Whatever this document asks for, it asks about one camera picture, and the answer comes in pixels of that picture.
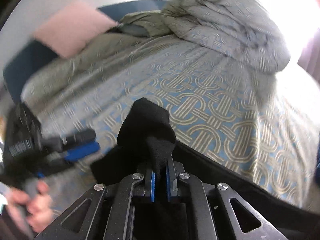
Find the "black cloth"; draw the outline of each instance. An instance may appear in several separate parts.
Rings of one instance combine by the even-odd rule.
[[[182,163],[186,172],[196,175],[202,182],[230,185],[289,240],[318,239],[320,236],[320,216],[273,197],[239,174],[176,142],[168,112],[144,98],[133,104],[117,142],[118,146],[91,165],[98,182],[106,185],[118,183],[123,177],[136,172],[139,163],[151,159],[157,178],[161,178],[157,186],[161,187],[165,184],[165,176],[160,174],[172,153],[174,161]],[[187,229],[184,227],[183,206],[166,205],[166,198],[162,192],[159,194],[158,189],[155,203],[137,209],[137,214],[140,213],[143,213],[140,217],[144,225],[141,230],[153,234],[153,239],[188,239],[184,234]]]
[[[5,207],[0,215],[0,240],[28,240],[12,221]]]
[[[117,144],[130,149],[139,160],[151,160],[160,180],[160,170],[176,145],[168,111],[145,98],[135,101],[121,126]]]

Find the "bedspread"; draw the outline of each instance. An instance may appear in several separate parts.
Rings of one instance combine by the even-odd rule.
[[[273,195],[318,211],[313,174],[320,106],[305,94],[289,95],[293,67],[276,74],[290,55],[257,0],[173,0],[161,12],[122,22],[144,27],[149,38],[100,35],[79,55],[37,72],[23,90],[44,134],[89,126],[101,146],[73,170],[48,179],[59,185],[52,186],[57,214],[94,183],[88,164],[116,144],[141,97],[169,111],[179,141]],[[299,73],[315,99],[319,87]]]

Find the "human hand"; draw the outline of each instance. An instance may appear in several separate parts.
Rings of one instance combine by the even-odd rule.
[[[39,194],[32,200],[25,192],[13,188],[6,196],[8,214],[16,226],[26,233],[25,222],[20,214],[17,205],[25,205],[30,215],[27,217],[28,224],[33,231],[40,233],[52,222],[52,210],[50,209],[52,200],[48,195],[49,187],[44,181],[37,184]]]

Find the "bright window light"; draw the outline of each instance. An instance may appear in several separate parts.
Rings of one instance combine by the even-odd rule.
[[[0,206],[7,205],[7,204],[8,204],[7,199],[0,194]]]
[[[320,27],[320,9],[315,0],[260,0],[284,34],[292,62]]]

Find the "pillow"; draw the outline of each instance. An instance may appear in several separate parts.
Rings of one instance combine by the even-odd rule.
[[[34,32],[34,37],[60,57],[69,58],[80,52],[91,39],[117,24],[86,3],[75,1],[42,24]]]

